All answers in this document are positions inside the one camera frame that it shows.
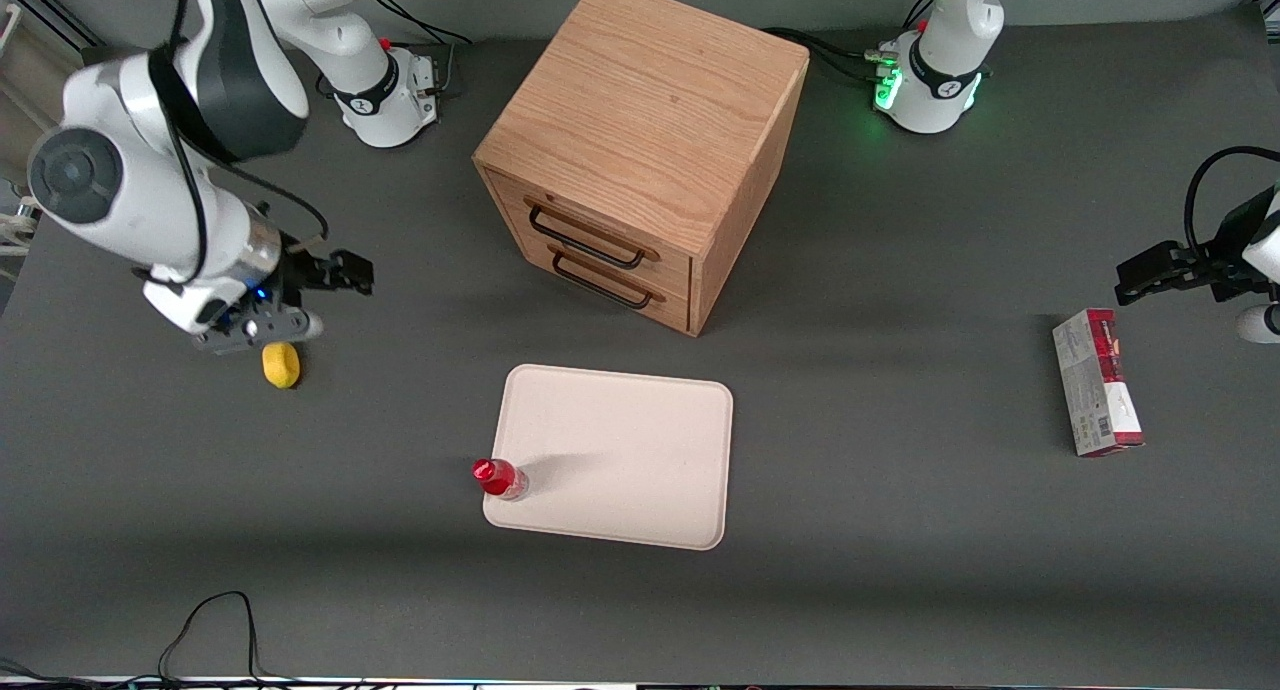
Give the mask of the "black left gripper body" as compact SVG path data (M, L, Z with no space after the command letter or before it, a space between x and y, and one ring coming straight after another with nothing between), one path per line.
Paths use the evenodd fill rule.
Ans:
M1216 302L1251 293L1277 300L1277 269L1263 268L1265 262L1277 262L1277 251L1271 251L1266 260L1261 248L1262 239L1277 239L1276 192L1254 195L1226 213L1206 243L1196 239L1196 198L1189 195L1184 204L1184 234L1192 253L1189 274L1208 285Z

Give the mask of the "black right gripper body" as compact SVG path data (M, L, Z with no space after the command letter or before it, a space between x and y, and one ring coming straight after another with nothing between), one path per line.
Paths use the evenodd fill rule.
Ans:
M262 306L273 309L303 309L305 294L300 291L302 277L329 277L328 260L308 251L289 252L294 238L282 238L282 253L276 268L262 282Z

